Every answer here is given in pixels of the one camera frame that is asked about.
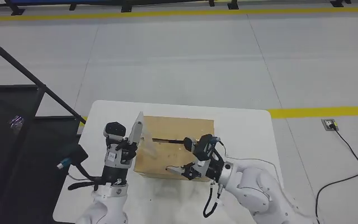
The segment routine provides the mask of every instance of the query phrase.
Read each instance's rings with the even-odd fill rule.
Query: cable connector
[[[330,124],[329,128],[332,128],[333,130],[337,130],[337,127],[336,127],[336,125],[334,123]]]
[[[59,170],[63,169],[64,167],[67,167],[69,165],[71,165],[72,161],[70,158],[65,158],[64,160],[62,160],[59,164],[57,164],[57,168]]]

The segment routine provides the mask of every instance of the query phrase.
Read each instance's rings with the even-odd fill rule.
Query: black metal frame
[[[18,161],[22,157],[23,151],[21,150],[22,145],[26,139],[26,135],[36,119],[37,110],[41,104],[41,101],[46,94],[52,97],[56,102],[58,102],[62,107],[68,110],[77,120],[86,123],[86,120],[81,117],[77,112],[75,112],[68,104],[66,104],[59,96],[57,96],[51,89],[49,89],[44,83],[42,83],[38,78],[36,78],[29,70],[27,70],[22,64],[20,64],[14,57],[12,57],[8,52],[6,52],[2,47],[0,47],[0,56],[2,56],[8,63],[14,66],[17,70],[19,70],[22,74],[24,74],[28,79],[30,79],[35,85],[13,85],[13,86],[0,86],[0,92],[2,91],[31,91],[37,90],[36,100],[31,107],[31,110],[22,115],[24,118],[24,123],[20,129],[20,132],[17,135],[16,141],[12,146],[11,154],[9,155],[8,161],[6,162],[2,173],[4,175],[1,177],[2,183],[11,183],[15,178],[14,169],[18,166]],[[3,198],[6,193],[7,185],[0,185],[0,200]]]
[[[6,2],[6,5],[8,7],[10,7],[10,9],[12,10],[11,16],[22,15],[23,12],[25,11],[23,8],[18,8],[17,5],[15,5],[11,2],[11,0],[5,0],[5,2]]]
[[[202,0],[108,0],[108,1],[90,1],[90,2],[33,2],[33,3],[12,3],[11,0],[6,0],[6,5],[13,10],[13,15],[16,14],[20,9],[17,6],[43,6],[43,5],[70,5],[69,10],[74,11],[76,6],[79,4],[88,4],[95,6],[122,6],[121,12],[131,12],[132,6],[145,6],[150,4],[170,4],[170,3],[180,3],[180,2],[200,2]],[[206,0],[209,2],[209,6],[215,6],[215,0]],[[232,0],[231,3],[228,3],[230,10],[237,10],[237,0]]]
[[[351,0],[335,0],[335,1],[331,1],[331,4],[334,8],[337,7],[344,7],[343,6],[343,1],[346,2],[347,4],[352,4]]]
[[[86,120],[77,114],[68,104],[65,103],[58,95],[52,92],[43,82],[41,82],[36,76],[34,76],[29,70],[27,70],[22,64],[20,64],[13,56],[11,56],[7,51],[5,51],[2,47],[0,47],[0,56],[2,56],[8,63],[14,66],[19,72],[21,72],[24,76],[30,79],[35,85],[39,87],[39,90],[43,90],[49,96],[52,97],[56,102],[58,102],[62,107],[68,110],[75,118],[77,118],[83,124],[86,123]]]

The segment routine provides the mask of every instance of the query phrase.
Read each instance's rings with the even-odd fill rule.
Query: metal pole
[[[10,9],[12,10],[11,16],[19,16],[22,15],[24,12],[23,8],[18,8],[17,5],[13,4],[11,0],[5,0],[5,3]]]
[[[51,96],[56,102],[68,110],[75,118],[81,121],[83,124],[86,123],[86,120],[77,114],[69,105],[67,105],[58,95],[56,95],[52,90],[50,90],[44,83],[42,83],[38,78],[36,78],[29,70],[27,70],[22,64],[20,64],[15,58],[13,58],[8,52],[6,52],[2,47],[0,47],[0,56],[2,56],[8,63],[14,66],[22,74],[24,74],[28,79],[30,79],[34,84],[43,88],[45,92]]]

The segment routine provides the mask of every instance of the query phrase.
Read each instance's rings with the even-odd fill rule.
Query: yellow tape stripe
[[[290,108],[268,109],[273,119],[309,118],[325,116],[358,116],[358,106],[338,106],[334,108]]]
[[[241,15],[241,14],[309,14],[358,12],[352,8],[287,8],[287,9],[260,9],[260,10],[193,10],[193,11],[157,11],[157,12],[129,12],[129,13],[95,13],[70,15],[42,15],[42,16],[0,16],[0,21],[29,21],[29,20],[78,20],[128,17],[155,17],[155,16],[203,16],[203,15]]]

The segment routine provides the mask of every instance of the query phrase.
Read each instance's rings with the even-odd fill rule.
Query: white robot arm
[[[202,136],[198,142],[185,138],[184,146],[196,156],[196,161],[182,167],[169,166],[167,170],[190,180],[201,176],[209,177],[219,185],[218,198],[223,189],[230,192],[249,210],[257,224],[314,223],[314,219],[299,212],[299,206],[295,202],[289,201],[281,185],[267,170],[244,165],[240,160],[236,163],[224,162],[215,149],[217,142],[221,143],[220,138],[211,134]],[[209,201],[204,208],[204,217],[209,217],[217,206],[215,203],[211,212],[206,213],[208,204]]]
[[[102,176],[90,176],[81,166],[88,155],[80,145],[68,150],[66,158],[58,165],[62,169],[69,164],[90,180],[90,182],[75,183],[68,190],[94,185],[92,192],[93,203],[77,219],[76,224],[127,224],[128,218],[123,212],[127,200],[128,184],[126,176],[131,167],[132,159],[143,129],[143,113],[140,113],[134,123],[130,136],[124,138],[126,129],[118,122],[108,123],[103,135],[106,137],[107,151]]]

